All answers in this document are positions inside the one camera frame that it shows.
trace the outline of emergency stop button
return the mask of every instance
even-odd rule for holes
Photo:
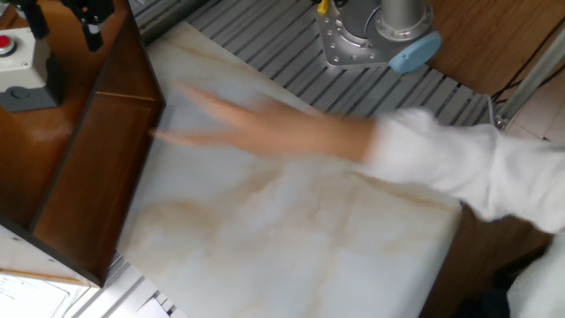
[[[0,34],[0,57],[8,57],[15,49],[15,41],[8,35]]]

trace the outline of wooden table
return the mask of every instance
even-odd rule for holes
[[[29,257],[17,252],[0,257],[0,271],[101,286],[164,102],[125,0],[115,0],[96,53],[68,8],[40,5],[64,70],[63,102],[20,113],[0,108],[0,225],[13,233],[0,244],[36,251],[77,275],[46,272],[41,261],[21,271]],[[26,22],[9,8],[0,30],[18,27]]]

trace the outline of stained white fabric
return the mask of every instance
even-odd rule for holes
[[[542,231],[565,228],[565,147],[491,125],[442,127],[422,109],[382,116],[377,127],[367,174],[448,193],[486,221],[513,214]],[[565,317],[565,234],[517,278],[508,302],[512,318]]]

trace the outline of white cloth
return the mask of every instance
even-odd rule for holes
[[[505,136],[491,125],[439,126],[426,110],[381,116],[366,173],[417,183],[470,204],[489,221],[508,214],[542,231],[565,228],[565,147]],[[565,234],[517,278],[513,318],[565,317]]]

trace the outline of white paper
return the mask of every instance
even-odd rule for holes
[[[150,299],[138,312],[134,318],[169,318],[169,315],[157,302],[157,299]]]
[[[68,291],[49,282],[0,276],[2,318],[57,318],[70,297]]]

